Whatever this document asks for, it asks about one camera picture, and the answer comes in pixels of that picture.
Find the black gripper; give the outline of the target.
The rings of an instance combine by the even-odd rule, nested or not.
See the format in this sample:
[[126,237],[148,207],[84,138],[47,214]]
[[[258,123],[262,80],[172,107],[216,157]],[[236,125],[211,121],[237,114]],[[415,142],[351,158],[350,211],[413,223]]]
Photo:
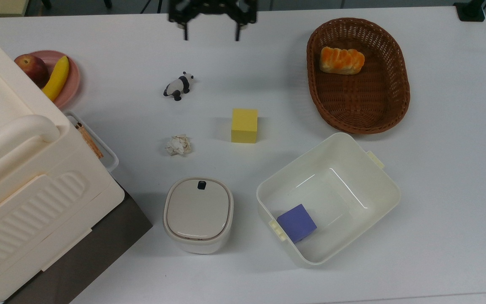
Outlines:
[[168,21],[184,25],[184,40],[188,41],[188,24],[198,15],[227,15],[235,21],[235,41],[240,41],[241,25],[258,21],[256,0],[170,0]]

